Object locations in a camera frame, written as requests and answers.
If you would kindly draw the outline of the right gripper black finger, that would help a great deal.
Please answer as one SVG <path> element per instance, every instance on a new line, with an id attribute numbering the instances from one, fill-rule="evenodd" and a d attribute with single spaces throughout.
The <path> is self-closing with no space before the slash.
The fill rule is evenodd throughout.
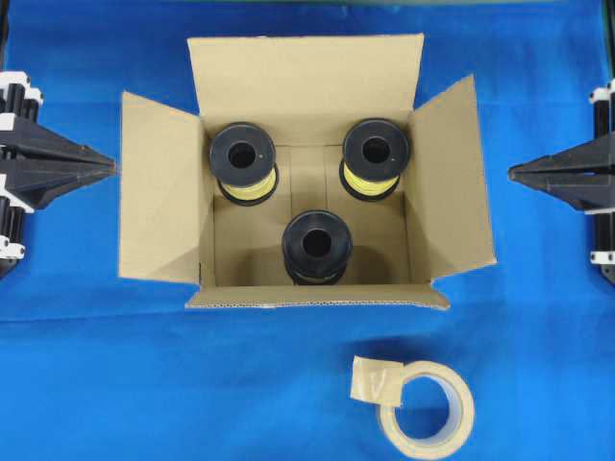
<path id="1" fill-rule="evenodd" d="M 614 133 L 510 167 L 509 174 L 611 173 L 614 171 Z"/>
<path id="2" fill-rule="evenodd" d="M 508 177 L 531 189 L 546 193 L 578 211 L 614 207 L 614 176 L 581 173 L 523 173 Z"/>

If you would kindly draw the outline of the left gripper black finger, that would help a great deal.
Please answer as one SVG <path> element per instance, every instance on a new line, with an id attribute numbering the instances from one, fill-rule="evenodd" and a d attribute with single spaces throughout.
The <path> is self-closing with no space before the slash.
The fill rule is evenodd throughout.
<path id="1" fill-rule="evenodd" d="M 34 213 L 64 194 L 115 173 L 115 165 L 26 158 L 2 160 L 1 196 L 10 201 L 10 206 Z"/>
<path id="2" fill-rule="evenodd" d="M 27 158 L 114 166 L 111 158 L 15 114 L 1 115 L 1 146 Z"/>

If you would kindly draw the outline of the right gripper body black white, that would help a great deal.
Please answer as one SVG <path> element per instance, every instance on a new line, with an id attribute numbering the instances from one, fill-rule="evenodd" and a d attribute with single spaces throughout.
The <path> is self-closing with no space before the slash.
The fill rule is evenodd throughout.
<path id="1" fill-rule="evenodd" d="M 597 87 L 589 101 L 593 107 L 594 137 L 596 139 L 610 133 L 610 103 L 613 90 L 611 83 Z M 590 261 L 598 265 L 602 276 L 614 282 L 614 209 L 601 209 L 592 214 L 594 222 L 594 248 Z"/>

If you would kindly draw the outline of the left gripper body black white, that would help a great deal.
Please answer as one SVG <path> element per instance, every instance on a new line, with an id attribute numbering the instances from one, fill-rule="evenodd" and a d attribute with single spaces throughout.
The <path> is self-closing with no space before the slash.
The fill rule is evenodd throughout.
<path id="1" fill-rule="evenodd" d="M 1 72 L 1 134 L 11 134 L 17 119 L 37 122 L 43 95 L 31 86 L 24 71 Z M 34 212 L 32 206 L 17 197 L 10 187 L 17 180 L 16 162 L 24 159 L 16 147 L 1 141 L 1 278 L 12 272 L 26 253 L 23 243 L 25 216 Z"/>

